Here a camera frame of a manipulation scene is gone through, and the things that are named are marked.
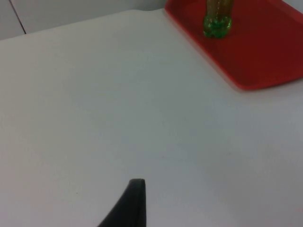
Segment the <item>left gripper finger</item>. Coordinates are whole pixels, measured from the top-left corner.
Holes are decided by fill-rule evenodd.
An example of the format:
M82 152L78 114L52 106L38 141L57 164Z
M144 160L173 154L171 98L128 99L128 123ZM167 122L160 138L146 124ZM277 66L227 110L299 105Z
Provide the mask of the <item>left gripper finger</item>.
M132 179L99 227L146 227L146 184Z

